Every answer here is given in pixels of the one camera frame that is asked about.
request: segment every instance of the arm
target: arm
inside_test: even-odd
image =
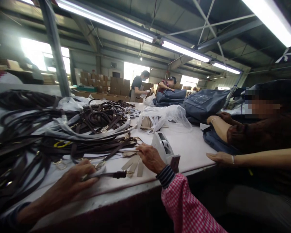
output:
[[[218,134],[218,136],[227,143],[227,131],[231,127],[230,124],[226,123],[219,116],[210,116],[207,119],[207,123],[210,124],[212,121],[212,125]]]
[[[162,202],[174,223],[175,233],[226,232],[190,192],[187,178],[175,175],[153,146],[142,143],[136,150],[146,167],[158,174],[156,178],[163,187]]]
[[[217,154],[207,153],[213,161],[230,166],[238,167],[267,167],[291,170],[291,148],[282,150],[269,150],[253,154],[233,156],[225,152]]]
[[[167,89],[167,90],[171,90],[171,91],[175,91],[174,89],[171,89],[171,88],[167,87],[163,82],[160,82],[158,84],[158,87],[164,88],[164,89]]]
[[[61,208],[79,192],[96,183],[97,177],[81,181],[84,175],[95,171],[95,167],[88,160],[82,160],[66,172],[40,198],[31,203],[20,204],[7,216],[1,218],[0,231],[28,232],[42,217]]]
[[[146,91],[140,91],[138,87],[135,87],[135,93],[136,94],[147,94]]]

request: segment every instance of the metal pole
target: metal pole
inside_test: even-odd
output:
[[[185,33],[185,32],[196,31],[196,30],[200,30],[200,29],[203,29],[203,28],[209,28],[209,27],[218,26],[218,25],[221,25],[221,24],[231,23],[231,22],[238,21],[238,20],[241,20],[241,19],[251,18],[251,17],[254,17],[254,16],[255,16],[255,14],[242,16],[242,17],[239,17],[239,18],[229,19],[229,20],[222,21],[222,22],[219,22],[219,23],[210,24],[210,25],[197,27],[197,28],[191,28],[191,29],[187,29],[187,30],[184,30],[184,31],[174,32],[174,33],[170,33],[170,34],[166,34],[166,35],[167,36],[172,36],[172,35],[177,35],[177,34],[181,34],[181,33]]]
[[[214,4],[214,1],[215,1],[215,0],[212,0],[212,2],[211,2],[211,5],[210,5],[209,11],[208,11],[208,15],[207,15],[207,19],[209,19],[209,16],[210,16],[210,13],[211,13],[211,10],[212,10],[212,7],[213,7],[213,4]],[[199,41],[198,41],[197,46],[200,44],[200,41],[201,41],[201,38],[202,38],[202,36],[203,36],[203,33],[204,33],[204,30],[205,30],[205,26],[206,26],[206,25],[207,25],[207,22],[205,21],[204,28],[203,28],[203,30],[201,31],[200,38],[199,38]]]
[[[71,96],[64,60],[61,54],[61,46],[55,21],[55,13],[50,0],[39,0],[43,15],[44,25],[48,34],[48,42],[51,45],[53,57],[56,63],[56,74],[59,88],[63,97]]]
[[[240,81],[240,79],[241,79],[241,77],[242,77],[243,75],[244,75],[244,72],[241,72],[241,73],[239,74],[238,79],[236,80],[235,85],[234,85],[233,88],[231,89],[231,92],[230,92],[230,94],[228,95],[228,97],[226,98],[226,102],[225,102],[223,108],[227,108],[227,106],[228,106],[228,104],[229,104],[229,101],[230,101],[232,95],[234,94],[234,92],[235,92],[235,90],[236,90],[236,88],[237,88],[237,85],[238,85],[238,83],[239,83],[239,81]]]

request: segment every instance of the striped cuff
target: striped cuff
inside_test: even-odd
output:
[[[174,180],[176,174],[173,172],[171,167],[167,165],[157,176],[156,178],[160,181],[163,189],[168,188],[170,183]]]

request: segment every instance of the woman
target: woman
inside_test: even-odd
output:
[[[225,198],[229,209],[279,231],[291,232],[291,148],[237,156],[218,152],[207,154],[207,157],[218,164],[235,168],[229,178],[221,176],[225,181],[208,187],[218,194],[227,194]],[[241,173],[240,168],[250,169]]]
[[[168,80],[173,80],[174,81],[174,85],[177,83],[177,80],[175,77],[169,77]],[[158,92],[163,93],[164,90],[171,90],[171,91],[175,91],[174,89],[170,88],[168,85],[167,80],[162,80],[159,84],[158,84]]]
[[[143,91],[142,82],[150,77],[149,71],[143,71],[140,76],[136,76],[132,83],[132,88],[129,92],[130,100],[129,102],[139,102],[141,94],[148,94],[148,92]]]
[[[245,92],[245,101],[254,118],[265,120],[242,124],[222,112],[210,116],[207,123],[244,154],[291,148],[291,80],[257,84]]]

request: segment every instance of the bright window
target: bright window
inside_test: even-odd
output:
[[[183,86],[191,86],[191,87],[196,87],[197,86],[197,83],[198,83],[198,78],[192,78],[192,77],[189,77],[189,76],[182,76],[181,78],[181,84]]]
[[[142,65],[137,65],[129,62],[124,62],[124,79],[129,79],[130,84],[132,84],[134,78],[146,70],[150,72],[150,68]]]
[[[38,66],[41,71],[56,72],[55,67],[46,67],[44,58],[53,58],[51,46],[48,43],[43,43],[27,38],[20,38],[20,45],[25,54],[31,62]],[[66,73],[70,74],[70,59],[69,49],[61,47],[61,54],[63,56]]]

